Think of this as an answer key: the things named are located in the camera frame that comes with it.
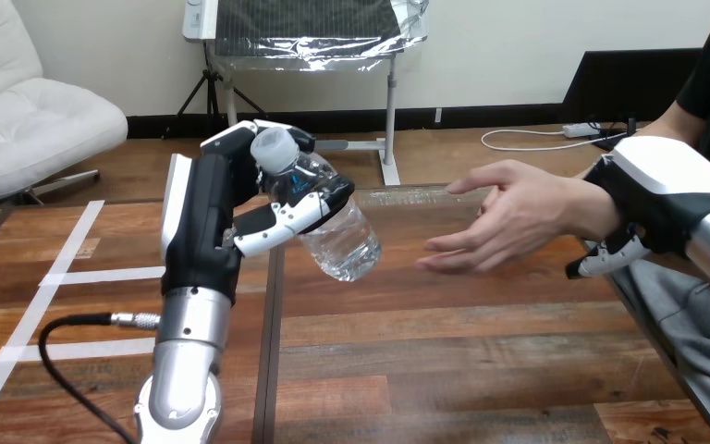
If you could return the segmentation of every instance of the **plastic water bottle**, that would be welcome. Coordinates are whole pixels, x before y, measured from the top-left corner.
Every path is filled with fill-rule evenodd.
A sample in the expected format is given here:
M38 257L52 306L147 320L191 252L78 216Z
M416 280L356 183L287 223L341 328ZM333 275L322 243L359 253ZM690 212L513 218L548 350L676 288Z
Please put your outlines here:
M293 196L319 190L337 176L320 155L302 153L286 129L260 133L251 144L251 155L269 176L265 188L274 202L291 202ZM382 254L369 221L352 198L321 227L298 238L328 276L347 282L366 275Z

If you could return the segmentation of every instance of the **white tape line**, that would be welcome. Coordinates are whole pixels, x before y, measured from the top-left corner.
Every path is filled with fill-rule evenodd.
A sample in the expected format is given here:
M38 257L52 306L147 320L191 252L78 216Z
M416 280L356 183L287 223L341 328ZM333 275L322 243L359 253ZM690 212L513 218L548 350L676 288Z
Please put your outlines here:
M120 270L80 271L77 273L55 274L44 277L40 286L92 284L96 282L116 282L121 280L156 279L165 273L163 266L145 268L123 268Z
M90 202L88 204L82 216L80 216L78 224L69 233L67 242L61 248L61 252L58 253L58 257L56 257L55 262L50 267L49 274L64 274L69 270L69 266L72 265L72 261L75 259L75 254L77 254L83 241L85 241L103 205L104 201ZM50 305L53 296L55 296L56 290L58 290L57 285L47 285L37 290L34 299L31 300L29 307L26 309L26 313L23 314L18 326L15 327L15 331L12 332L12 336L6 342L7 347L24 347L29 343L31 335L33 335L33 332L42 321L42 316L47 311L47 307ZM15 361L0 362L0 392L15 368L15 363Z
M155 338L103 340L99 342L80 342L75 344L51 344L47 354L53 361L87 358L109 358L113 356L134 356L153 353ZM36 345L23 347L2 347L0 363L19 362L36 363L42 359Z

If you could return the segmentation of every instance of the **robotic hand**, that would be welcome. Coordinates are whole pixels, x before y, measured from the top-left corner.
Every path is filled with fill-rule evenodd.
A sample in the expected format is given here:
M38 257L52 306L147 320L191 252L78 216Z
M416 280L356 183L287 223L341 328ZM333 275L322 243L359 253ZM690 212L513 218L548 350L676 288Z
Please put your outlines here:
M606 190L621 228L579 261L569 278L615 271L650 252L689 259L710 280L710 163L683 142L633 137L585 178Z
M274 126L286 128L303 152L313 151L310 134L255 120L203 142L200 159L173 156L162 215L165 305L153 374L134 408L141 442L213 439L222 413L216 376L222 368L241 257L321 226L354 191L354 184L339 176L321 190L290 195L287 202L233 217L234 208L259 191L251 142Z

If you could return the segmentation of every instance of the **white wall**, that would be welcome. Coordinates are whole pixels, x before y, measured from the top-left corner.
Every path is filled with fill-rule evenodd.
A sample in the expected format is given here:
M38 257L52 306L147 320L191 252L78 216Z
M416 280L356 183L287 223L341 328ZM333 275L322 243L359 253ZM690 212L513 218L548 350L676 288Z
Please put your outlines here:
M201 75L183 0L13 1L45 77L128 116L174 114ZM710 0L432 0L428 17L428 42L398 60L401 108L561 102L586 50L702 45ZM373 109L385 107L385 74L243 71L236 84L268 111ZM204 112L203 97L190 112Z

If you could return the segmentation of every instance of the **white bottle cap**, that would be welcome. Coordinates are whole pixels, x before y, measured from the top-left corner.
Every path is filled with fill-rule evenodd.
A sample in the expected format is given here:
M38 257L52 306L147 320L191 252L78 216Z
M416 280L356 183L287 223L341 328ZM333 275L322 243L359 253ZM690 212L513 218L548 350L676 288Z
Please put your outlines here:
M251 142L251 156L268 174L276 174L298 160L298 144L283 128L274 127L261 132Z

